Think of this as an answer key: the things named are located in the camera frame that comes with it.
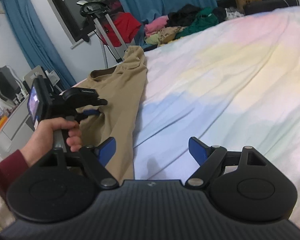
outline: red cloth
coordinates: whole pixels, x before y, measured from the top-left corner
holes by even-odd
[[[113,23],[118,29],[125,43],[130,43],[141,27],[141,23],[139,23],[131,13],[120,13],[117,19],[113,21]],[[115,35],[114,30],[111,28],[110,24],[105,24],[103,27],[105,30],[109,31],[107,33],[107,36],[109,37],[112,45],[114,47],[120,47],[121,43]],[[102,41],[104,42],[104,44],[107,44],[106,40],[103,37]]]
[[[0,196],[5,200],[12,182],[28,169],[28,165],[19,150],[0,162]]]

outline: white cabinet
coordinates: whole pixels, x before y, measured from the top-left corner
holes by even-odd
[[[3,159],[25,146],[34,132],[27,102],[28,98],[12,113],[0,131],[0,157]]]

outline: red sleeve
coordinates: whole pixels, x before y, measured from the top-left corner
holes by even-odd
[[[28,165],[19,150],[0,162],[0,196],[4,200],[10,184],[27,169]]]

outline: bed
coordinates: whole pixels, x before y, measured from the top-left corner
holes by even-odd
[[[254,146],[297,187],[300,227],[300,7],[224,22],[146,52],[134,130],[136,179],[181,179],[198,168],[191,136]]]

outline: green clothing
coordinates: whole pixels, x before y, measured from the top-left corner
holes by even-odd
[[[185,28],[182,32],[177,33],[175,40],[203,31],[218,23],[218,18],[212,13],[212,9],[210,7],[204,8],[196,15],[194,22],[189,27]]]

